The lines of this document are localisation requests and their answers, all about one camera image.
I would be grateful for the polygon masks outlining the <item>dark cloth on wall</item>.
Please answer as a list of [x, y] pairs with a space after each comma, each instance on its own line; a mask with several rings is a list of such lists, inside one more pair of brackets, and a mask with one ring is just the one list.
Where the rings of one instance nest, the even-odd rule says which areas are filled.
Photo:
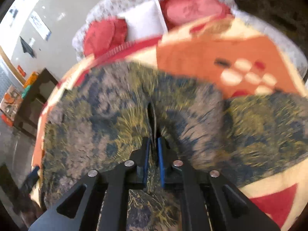
[[23, 52], [28, 53], [32, 58], [35, 58], [34, 50], [22, 37], [20, 37], [20, 42], [21, 42], [21, 46], [23, 48]]

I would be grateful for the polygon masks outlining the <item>right red heart pillow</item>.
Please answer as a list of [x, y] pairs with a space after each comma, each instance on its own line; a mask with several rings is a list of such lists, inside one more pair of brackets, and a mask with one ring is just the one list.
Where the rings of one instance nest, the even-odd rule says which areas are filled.
[[219, 0], [160, 0], [169, 30], [196, 19], [230, 14], [231, 9]]

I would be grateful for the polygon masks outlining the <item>small white pillow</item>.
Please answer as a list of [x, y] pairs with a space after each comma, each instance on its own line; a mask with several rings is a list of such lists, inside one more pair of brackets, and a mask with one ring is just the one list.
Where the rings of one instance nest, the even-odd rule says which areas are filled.
[[159, 0], [145, 2], [117, 14], [127, 24], [127, 41], [163, 35], [168, 32]]

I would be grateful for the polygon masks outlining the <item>dark wooden table left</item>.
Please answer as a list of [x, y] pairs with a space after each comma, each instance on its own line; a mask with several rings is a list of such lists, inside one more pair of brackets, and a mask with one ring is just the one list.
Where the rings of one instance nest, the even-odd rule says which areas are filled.
[[44, 68], [30, 86], [19, 106], [13, 126], [31, 139], [36, 139], [39, 116], [52, 91], [58, 84], [56, 78]]

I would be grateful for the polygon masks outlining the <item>wall calendar poster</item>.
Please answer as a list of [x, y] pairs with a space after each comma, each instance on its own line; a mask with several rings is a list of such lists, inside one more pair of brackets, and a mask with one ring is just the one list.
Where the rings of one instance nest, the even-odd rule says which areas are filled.
[[38, 15], [37, 12], [32, 11], [29, 17], [29, 21], [35, 28], [35, 30], [38, 32], [38, 34], [41, 36], [41, 38], [45, 41], [48, 41], [51, 35], [51, 31], [43, 22], [43, 20], [41, 19], [41, 17]]

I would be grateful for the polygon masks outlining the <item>dark floral patterned shirt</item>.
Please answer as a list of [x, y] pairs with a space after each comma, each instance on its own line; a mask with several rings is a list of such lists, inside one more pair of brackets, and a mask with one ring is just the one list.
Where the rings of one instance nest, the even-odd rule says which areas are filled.
[[91, 69], [48, 113], [40, 203], [51, 207], [92, 168], [108, 171], [148, 137], [217, 169], [282, 228], [307, 205], [307, 99], [273, 89], [224, 99], [213, 84], [135, 62]]

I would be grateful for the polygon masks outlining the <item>orange red patterned blanket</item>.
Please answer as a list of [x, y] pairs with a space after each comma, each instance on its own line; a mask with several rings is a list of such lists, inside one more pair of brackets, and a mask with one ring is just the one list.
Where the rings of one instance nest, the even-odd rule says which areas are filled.
[[217, 167], [289, 230], [307, 204], [307, 90], [289, 57], [232, 16], [206, 17], [72, 67], [39, 130], [39, 204], [159, 132], [196, 169]]

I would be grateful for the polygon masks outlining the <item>red heart pillow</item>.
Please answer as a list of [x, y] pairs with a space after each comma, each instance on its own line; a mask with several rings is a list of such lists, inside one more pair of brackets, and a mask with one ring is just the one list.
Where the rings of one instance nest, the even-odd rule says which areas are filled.
[[125, 19], [109, 17], [90, 24], [84, 38], [84, 56], [102, 55], [125, 43], [128, 33]]
[[230, 14], [231, 9], [219, 0], [160, 0], [169, 30], [196, 19]]

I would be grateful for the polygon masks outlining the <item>left red heart pillow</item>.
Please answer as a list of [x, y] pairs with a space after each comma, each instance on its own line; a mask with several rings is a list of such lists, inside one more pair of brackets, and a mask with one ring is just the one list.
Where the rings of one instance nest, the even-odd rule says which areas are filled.
[[125, 43], [128, 33], [125, 19], [109, 17], [90, 24], [84, 38], [84, 56], [102, 55]]

